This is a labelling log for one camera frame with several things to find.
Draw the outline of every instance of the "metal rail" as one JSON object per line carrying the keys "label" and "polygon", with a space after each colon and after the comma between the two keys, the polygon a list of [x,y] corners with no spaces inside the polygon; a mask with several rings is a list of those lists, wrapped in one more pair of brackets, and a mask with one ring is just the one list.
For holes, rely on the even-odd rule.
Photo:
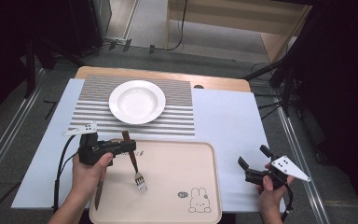
{"label": "metal rail", "polygon": [[23,124],[29,111],[31,110],[34,101],[39,95],[42,84],[45,81],[46,77],[47,77],[46,71],[43,68],[40,69],[36,77],[37,84],[34,92],[32,92],[27,99],[24,99],[22,101],[19,110],[17,111],[13,120],[7,126],[7,129],[5,130],[4,134],[2,135],[0,139],[0,163],[2,162],[3,158],[7,154],[7,151],[9,150],[11,143],[13,142],[13,139],[16,137],[17,132],[19,131],[21,125]]}
{"label": "metal rail", "polygon": [[[279,93],[273,90],[273,93],[277,96],[276,102],[280,101],[281,98]],[[293,155],[295,157],[295,161],[297,166],[304,171],[304,173],[310,176],[312,179],[312,174],[310,173],[310,169],[304,159],[304,155],[302,153],[302,149],[298,140],[296,138],[295,130],[293,128],[292,122],[290,118],[287,118],[281,108],[278,109],[279,116],[282,121],[282,125],[284,131],[286,132],[287,140],[289,141],[290,148],[292,149]],[[306,182],[302,181],[307,192],[308,198],[310,200],[310,206],[312,207],[313,214],[315,215],[316,221],[319,224],[329,224],[330,220],[328,215],[326,214],[326,210],[324,209],[324,203],[321,199],[321,196],[316,188],[314,181]]]}

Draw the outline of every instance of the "white plate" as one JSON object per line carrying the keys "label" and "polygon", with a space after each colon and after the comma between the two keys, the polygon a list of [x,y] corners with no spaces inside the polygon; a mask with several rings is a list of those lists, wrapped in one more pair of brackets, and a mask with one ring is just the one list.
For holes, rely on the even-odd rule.
{"label": "white plate", "polygon": [[165,107],[164,92],[155,84],[133,80],[116,87],[109,97],[113,115],[129,124],[144,124],[156,119]]}

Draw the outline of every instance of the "human hand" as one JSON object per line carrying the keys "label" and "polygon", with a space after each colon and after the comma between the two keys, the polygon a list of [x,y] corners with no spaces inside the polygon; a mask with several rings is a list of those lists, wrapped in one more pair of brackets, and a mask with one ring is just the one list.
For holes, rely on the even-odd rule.
{"label": "human hand", "polygon": [[79,197],[84,203],[88,202],[94,194],[99,180],[104,178],[106,166],[112,159],[112,153],[105,153],[97,163],[90,166],[81,163],[78,154],[76,154],[73,158],[73,178],[70,194]]}
{"label": "human hand", "polygon": [[[294,179],[295,178],[293,176],[287,176],[287,184],[292,184]],[[286,192],[286,187],[281,186],[280,188],[274,190],[271,178],[265,175],[263,177],[263,188],[264,190],[258,199],[258,208],[264,223],[282,223],[279,205],[284,193]],[[260,191],[262,187],[256,185],[256,189]]]}

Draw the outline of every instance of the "black curtain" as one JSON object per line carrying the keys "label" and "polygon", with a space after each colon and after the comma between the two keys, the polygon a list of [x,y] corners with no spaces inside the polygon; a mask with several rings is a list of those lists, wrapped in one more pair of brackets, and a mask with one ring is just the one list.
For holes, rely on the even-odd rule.
{"label": "black curtain", "polygon": [[25,54],[27,26],[19,15],[31,15],[27,2],[0,0],[0,104],[26,77],[26,67],[20,57]]}
{"label": "black curtain", "polygon": [[310,15],[322,13],[292,66],[301,82],[297,93],[326,136],[317,148],[349,175],[358,194],[358,1],[325,6]]}

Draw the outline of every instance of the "hand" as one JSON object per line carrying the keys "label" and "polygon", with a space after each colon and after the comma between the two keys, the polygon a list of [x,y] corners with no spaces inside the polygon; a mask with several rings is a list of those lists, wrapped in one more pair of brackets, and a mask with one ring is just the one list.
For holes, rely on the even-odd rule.
{"label": "hand", "polygon": [[83,164],[79,161],[79,156],[76,154],[73,158],[73,179],[71,194],[81,197],[81,199],[88,202],[94,194],[98,182],[104,178],[106,166],[113,159],[112,153],[104,154],[93,166]]}
{"label": "hand", "polygon": [[93,166],[83,164],[76,154],[72,159],[72,188],[62,206],[48,222],[79,223],[84,207],[94,194],[98,182],[104,178],[106,166],[113,159],[112,153],[104,154]]}
{"label": "hand", "polygon": [[[292,184],[294,179],[295,178],[290,175],[287,176],[287,183],[289,185]],[[263,187],[264,190],[258,200],[258,208],[264,223],[282,223],[279,205],[284,193],[286,192],[286,187],[281,186],[280,188],[274,190],[272,180],[267,175],[263,177]],[[258,185],[256,188],[258,191],[262,189],[262,187]]]}

